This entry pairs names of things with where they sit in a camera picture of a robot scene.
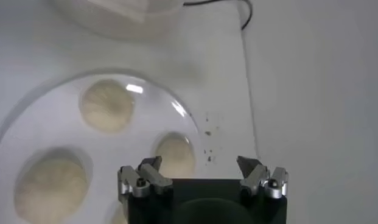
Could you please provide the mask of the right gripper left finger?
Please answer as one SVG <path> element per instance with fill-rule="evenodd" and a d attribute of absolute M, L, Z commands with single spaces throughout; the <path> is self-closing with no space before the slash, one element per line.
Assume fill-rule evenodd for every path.
<path fill-rule="evenodd" d="M 117 172 L 118 197 L 129 195 L 135 198 L 148 197 L 153 190 L 157 195 L 166 195 L 173 189 L 173 181 L 159 173 L 162 157 L 143 159 L 137 169 L 122 166 Z"/>

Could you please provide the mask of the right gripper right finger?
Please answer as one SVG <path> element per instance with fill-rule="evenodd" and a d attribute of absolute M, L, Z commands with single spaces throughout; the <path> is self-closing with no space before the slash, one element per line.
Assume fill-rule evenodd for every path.
<path fill-rule="evenodd" d="M 289 173 L 283 167 L 276 167 L 271 173 L 258 159 L 238 156 L 236 161 L 243 174 L 240 186 L 249 196 L 257 195 L 260 190 L 272 199 L 287 196 Z"/>

